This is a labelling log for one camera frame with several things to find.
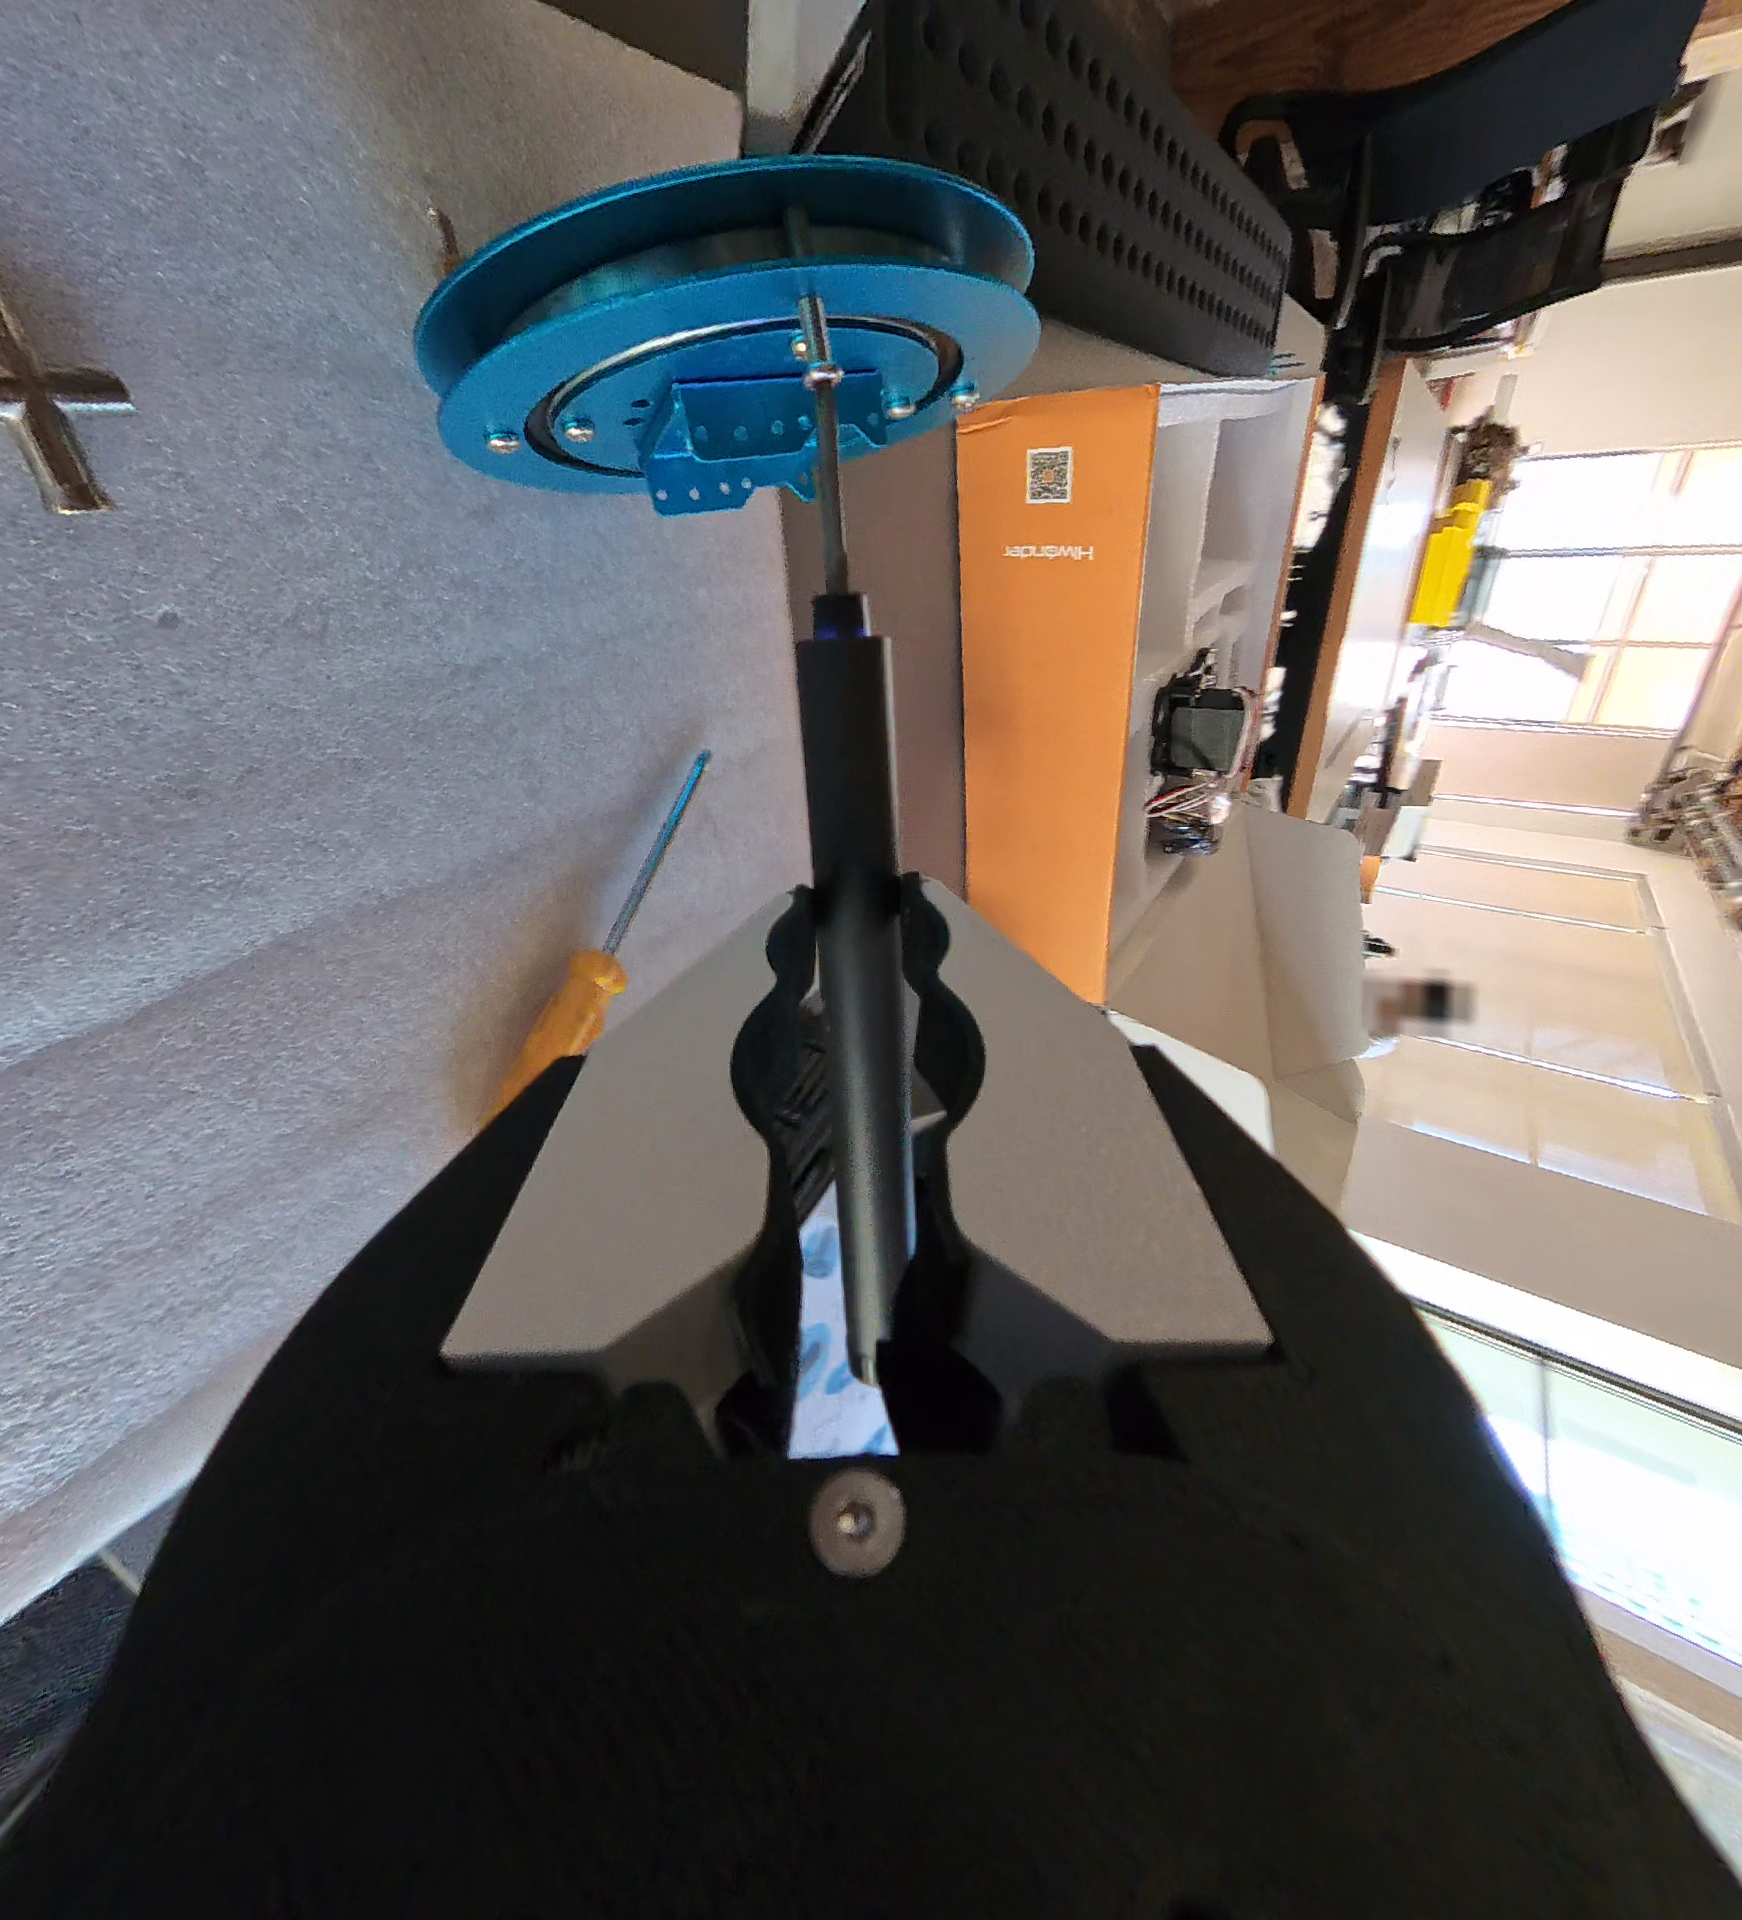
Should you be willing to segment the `blue round metal turntable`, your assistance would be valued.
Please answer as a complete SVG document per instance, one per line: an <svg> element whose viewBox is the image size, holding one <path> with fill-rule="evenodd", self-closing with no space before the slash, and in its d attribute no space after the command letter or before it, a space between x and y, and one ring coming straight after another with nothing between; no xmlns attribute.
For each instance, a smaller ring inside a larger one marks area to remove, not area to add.
<svg viewBox="0 0 1742 1920"><path fill-rule="evenodd" d="M743 157L623 182L460 263L414 327L455 460L659 516L817 497L840 463L996 397L1039 343L996 197L884 157Z"/></svg>

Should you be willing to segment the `black screwdriver bit case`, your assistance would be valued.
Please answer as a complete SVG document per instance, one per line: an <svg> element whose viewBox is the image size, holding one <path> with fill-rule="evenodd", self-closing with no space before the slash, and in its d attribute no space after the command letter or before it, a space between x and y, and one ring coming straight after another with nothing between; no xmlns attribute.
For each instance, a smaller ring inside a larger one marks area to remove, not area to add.
<svg viewBox="0 0 1742 1920"><path fill-rule="evenodd" d="M785 1156L794 1218L803 1226L834 1186L828 1049L814 1005L799 1007L792 1069L772 1112L771 1137Z"/></svg>

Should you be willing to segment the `yellow-handled screwdriver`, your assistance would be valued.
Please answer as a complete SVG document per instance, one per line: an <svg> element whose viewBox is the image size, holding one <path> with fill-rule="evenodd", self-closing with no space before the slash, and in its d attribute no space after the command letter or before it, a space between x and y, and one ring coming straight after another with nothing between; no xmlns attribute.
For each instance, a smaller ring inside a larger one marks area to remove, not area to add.
<svg viewBox="0 0 1742 1920"><path fill-rule="evenodd" d="M548 997L503 1071L499 1087L484 1112L484 1125L496 1119L553 1061L583 1056L604 1033L611 1009L626 987L626 972L618 950L663 873L669 848L712 761L715 752L711 748L701 748L693 757L685 780L632 876L618 916L597 948L577 950L569 956L555 992Z"/></svg>

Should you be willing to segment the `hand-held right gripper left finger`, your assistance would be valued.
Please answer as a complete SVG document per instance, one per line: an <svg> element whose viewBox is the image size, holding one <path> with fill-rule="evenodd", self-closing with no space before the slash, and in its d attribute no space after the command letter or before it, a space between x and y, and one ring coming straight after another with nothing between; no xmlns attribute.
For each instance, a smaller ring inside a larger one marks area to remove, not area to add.
<svg viewBox="0 0 1742 1920"><path fill-rule="evenodd" d="M587 1051L444 1367L669 1384L723 1452L788 1450L803 1255L783 1112L812 974L799 888Z"/></svg>

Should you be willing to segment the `printed instruction sheet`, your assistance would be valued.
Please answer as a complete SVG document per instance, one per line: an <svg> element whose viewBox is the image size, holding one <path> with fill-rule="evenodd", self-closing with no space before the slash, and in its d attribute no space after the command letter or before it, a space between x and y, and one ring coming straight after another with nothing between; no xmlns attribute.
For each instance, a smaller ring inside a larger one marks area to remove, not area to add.
<svg viewBox="0 0 1742 1920"><path fill-rule="evenodd" d="M845 1317L834 1188L799 1230L803 1252L800 1357L790 1456L898 1454L878 1389L852 1370Z"/></svg>

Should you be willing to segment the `yellow storage bins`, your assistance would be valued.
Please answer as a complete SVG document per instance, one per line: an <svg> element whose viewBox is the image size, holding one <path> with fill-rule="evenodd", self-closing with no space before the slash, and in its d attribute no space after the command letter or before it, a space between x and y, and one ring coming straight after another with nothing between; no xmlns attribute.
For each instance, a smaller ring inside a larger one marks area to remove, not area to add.
<svg viewBox="0 0 1742 1920"><path fill-rule="evenodd" d="M1479 524L1491 507L1493 482L1478 477L1455 487L1451 502L1434 516L1406 625L1448 630L1472 571Z"/></svg>

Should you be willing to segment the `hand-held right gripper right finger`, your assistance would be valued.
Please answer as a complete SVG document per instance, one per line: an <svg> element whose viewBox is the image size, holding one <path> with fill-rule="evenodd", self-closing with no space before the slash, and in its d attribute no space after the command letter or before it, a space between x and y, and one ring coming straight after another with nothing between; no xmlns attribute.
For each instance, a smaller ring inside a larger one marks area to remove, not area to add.
<svg viewBox="0 0 1742 1920"><path fill-rule="evenodd" d="M928 876L902 885L918 1242L885 1334L902 1452L990 1452L1046 1387L1113 1400L1148 1364L1236 1364L1272 1333L1138 1049Z"/></svg>

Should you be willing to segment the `black framed window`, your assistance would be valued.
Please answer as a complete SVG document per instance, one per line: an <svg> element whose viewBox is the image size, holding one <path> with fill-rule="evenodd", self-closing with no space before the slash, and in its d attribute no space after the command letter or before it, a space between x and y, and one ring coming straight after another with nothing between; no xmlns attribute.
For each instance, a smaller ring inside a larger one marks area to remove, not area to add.
<svg viewBox="0 0 1742 1920"><path fill-rule="evenodd" d="M1742 940L1627 833L1742 588L1742 445L1540 457L1432 650L1349 1211L1434 1311L1595 1624L1742 1693Z"/></svg>

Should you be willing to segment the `wooden pillar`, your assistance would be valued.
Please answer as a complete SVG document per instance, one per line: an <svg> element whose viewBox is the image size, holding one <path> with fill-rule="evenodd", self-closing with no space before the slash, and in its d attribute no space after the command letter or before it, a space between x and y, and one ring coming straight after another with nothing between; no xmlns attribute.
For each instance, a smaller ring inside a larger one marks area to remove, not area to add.
<svg viewBox="0 0 1742 1920"><path fill-rule="evenodd" d="M1362 92L1432 77L1557 2L1220 2L1173 26L1173 84L1209 131L1270 92Z"/></svg>

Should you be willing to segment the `black office chair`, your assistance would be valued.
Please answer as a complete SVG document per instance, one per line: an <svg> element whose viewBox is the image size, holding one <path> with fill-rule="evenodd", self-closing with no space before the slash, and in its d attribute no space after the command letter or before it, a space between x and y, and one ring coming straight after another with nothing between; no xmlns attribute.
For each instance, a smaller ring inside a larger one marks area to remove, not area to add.
<svg viewBox="0 0 1742 1920"><path fill-rule="evenodd" d="M1220 145L1292 231L1290 298L1386 355L1592 293L1701 10L1566 5L1401 86L1244 99Z"/></svg>

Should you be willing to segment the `black perforated foam pad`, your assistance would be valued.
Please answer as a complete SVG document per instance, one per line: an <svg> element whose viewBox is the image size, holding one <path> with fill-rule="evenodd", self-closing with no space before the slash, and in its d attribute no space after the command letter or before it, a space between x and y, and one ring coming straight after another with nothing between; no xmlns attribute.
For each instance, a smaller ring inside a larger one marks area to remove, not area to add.
<svg viewBox="0 0 1742 1920"><path fill-rule="evenodd" d="M1046 320L1202 374L1272 367L1290 226L1094 5L865 5L796 149L987 188L1028 226Z"/></svg>

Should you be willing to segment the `wooden table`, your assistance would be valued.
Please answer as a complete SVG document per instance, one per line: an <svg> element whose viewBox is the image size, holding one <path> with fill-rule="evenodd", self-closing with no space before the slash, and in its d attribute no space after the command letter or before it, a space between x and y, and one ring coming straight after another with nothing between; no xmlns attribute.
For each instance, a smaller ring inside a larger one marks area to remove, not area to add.
<svg viewBox="0 0 1742 1920"><path fill-rule="evenodd" d="M1393 463L1393 428L1409 365L1404 358L1389 358L1377 374L1371 397L1339 408L1339 487L1316 542L1290 561L1289 621L1276 657L1285 681L1260 773L1282 780L1282 810L1292 819L1309 814L1324 766L1330 696L1371 519Z"/></svg>

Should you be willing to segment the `orange cardboard box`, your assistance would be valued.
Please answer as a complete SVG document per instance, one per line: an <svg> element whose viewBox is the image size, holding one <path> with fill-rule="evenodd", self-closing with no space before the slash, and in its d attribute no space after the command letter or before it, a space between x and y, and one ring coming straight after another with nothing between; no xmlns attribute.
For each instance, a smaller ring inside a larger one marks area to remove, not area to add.
<svg viewBox="0 0 1742 1920"><path fill-rule="evenodd" d="M1296 380L955 425L965 894L1077 996L1254 1078L1339 1184L1365 1107L1360 856L1247 795L1315 418Z"/></svg>

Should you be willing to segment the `white foam sheet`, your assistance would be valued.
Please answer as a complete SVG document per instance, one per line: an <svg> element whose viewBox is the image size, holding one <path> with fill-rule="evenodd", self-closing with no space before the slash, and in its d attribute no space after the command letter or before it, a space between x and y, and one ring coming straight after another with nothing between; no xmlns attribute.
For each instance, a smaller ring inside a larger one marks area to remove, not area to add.
<svg viewBox="0 0 1742 1920"><path fill-rule="evenodd" d="M737 157L737 5L0 5L0 1622L181 1483L452 1156L715 758L649 996L808 868L778 509L458 463L445 238Z"/></svg>

